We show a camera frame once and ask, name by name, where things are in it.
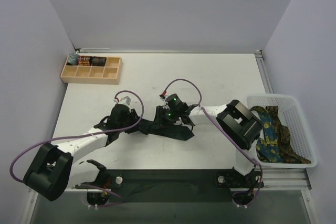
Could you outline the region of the dark green tie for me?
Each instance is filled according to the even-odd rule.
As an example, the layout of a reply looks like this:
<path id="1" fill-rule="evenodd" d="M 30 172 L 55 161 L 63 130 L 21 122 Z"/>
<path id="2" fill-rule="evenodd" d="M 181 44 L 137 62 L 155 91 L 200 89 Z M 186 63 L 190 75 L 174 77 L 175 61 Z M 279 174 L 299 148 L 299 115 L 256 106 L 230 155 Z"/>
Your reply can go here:
<path id="1" fill-rule="evenodd" d="M 187 141 L 194 137 L 194 133 L 188 127 L 174 123 L 162 123 L 142 119 L 138 126 L 139 131 L 145 135 L 152 134 L 180 141 Z"/>

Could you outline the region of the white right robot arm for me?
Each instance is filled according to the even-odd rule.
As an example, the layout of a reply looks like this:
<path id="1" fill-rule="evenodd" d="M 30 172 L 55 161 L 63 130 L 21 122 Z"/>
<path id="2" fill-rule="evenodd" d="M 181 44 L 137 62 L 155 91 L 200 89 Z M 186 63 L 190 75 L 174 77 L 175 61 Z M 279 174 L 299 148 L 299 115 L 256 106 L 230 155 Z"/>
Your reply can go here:
<path id="1" fill-rule="evenodd" d="M 194 136 L 195 126 L 213 125 L 224 132 L 238 152 L 233 173 L 235 185 L 245 187 L 251 182 L 250 172 L 258 165 L 248 151 L 260 137 L 262 123 L 247 107 L 238 100 L 218 106 L 188 105 L 176 93 L 163 93 L 160 98 L 164 105 L 156 107 L 151 134 L 187 141 Z"/>

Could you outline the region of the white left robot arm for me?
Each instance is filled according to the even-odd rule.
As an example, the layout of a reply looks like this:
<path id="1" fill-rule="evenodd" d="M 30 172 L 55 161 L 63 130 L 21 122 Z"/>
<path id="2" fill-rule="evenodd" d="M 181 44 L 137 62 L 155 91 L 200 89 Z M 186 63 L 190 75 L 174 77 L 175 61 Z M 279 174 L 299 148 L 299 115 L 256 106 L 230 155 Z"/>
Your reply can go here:
<path id="1" fill-rule="evenodd" d="M 87 133 L 56 145 L 42 144 L 24 175 L 24 184 L 50 201 L 59 198 L 67 187 L 84 183 L 102 187 L 106 183 L 106 167 L 93 159 L 83 161 L 82 158 L 108 146 L 120 133 L 136 130 L 140 121 L 135 109 L 116 104 L 110 115 Z"/>

